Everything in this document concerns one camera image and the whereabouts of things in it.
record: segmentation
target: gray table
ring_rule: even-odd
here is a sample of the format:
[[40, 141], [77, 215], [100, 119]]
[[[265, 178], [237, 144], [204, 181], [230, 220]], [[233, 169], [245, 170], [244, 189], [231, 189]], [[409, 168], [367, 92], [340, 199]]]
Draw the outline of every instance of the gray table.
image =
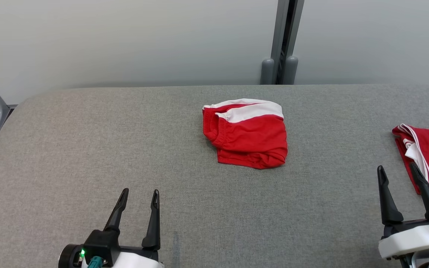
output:
[[[283, 107], [286, 164], [216, 163], [201, 107]], [[19, 105], [0, 132], [0, 267], [56, 267], [130, 188], [120, 243], [139, 245], [160, 190], [169, 268], [399, 267], [382, 260], [376, 167], [405, 219], [421, 218], [391, 129], [429, 127], [429, 87], [197, 86], [62, 90]]]

